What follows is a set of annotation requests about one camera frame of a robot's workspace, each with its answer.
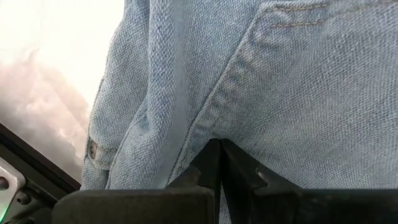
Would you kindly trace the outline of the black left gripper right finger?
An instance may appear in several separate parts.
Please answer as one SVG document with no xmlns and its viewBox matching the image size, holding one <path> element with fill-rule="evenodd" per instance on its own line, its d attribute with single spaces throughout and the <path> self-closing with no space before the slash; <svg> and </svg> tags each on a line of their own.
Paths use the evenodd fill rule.
<svg viewBox="0 0 398 224">
<path fill-rule="evenodd" d="M 232 224 L 398 224 L 398 189 L 302 189 L 221 140 Z"/>
</svg>

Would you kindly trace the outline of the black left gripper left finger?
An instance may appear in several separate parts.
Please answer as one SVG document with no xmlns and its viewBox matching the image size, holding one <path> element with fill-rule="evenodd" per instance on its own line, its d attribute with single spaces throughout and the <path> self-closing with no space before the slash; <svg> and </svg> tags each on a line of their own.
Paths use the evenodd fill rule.
<svg viewBox="0 0 398 224">
<path fill-rule="evenodd" d="M 57 202 L 52 224 L 218 224 L 220 163 L 212 139 L 165 188 L 78 191 Z"/>
</svg>

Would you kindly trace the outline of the light blue jeans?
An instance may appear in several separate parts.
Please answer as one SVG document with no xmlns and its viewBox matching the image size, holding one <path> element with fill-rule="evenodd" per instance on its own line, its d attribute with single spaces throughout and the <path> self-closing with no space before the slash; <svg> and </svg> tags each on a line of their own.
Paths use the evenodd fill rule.
<svg viewBox="0 0 398 224">
<path fill-rule="evenodd" d="M 212 138 L 303 188 L 398 189 L 398 0 L 125 0 L 82 189 L 156 189 Z"/>
</svg>

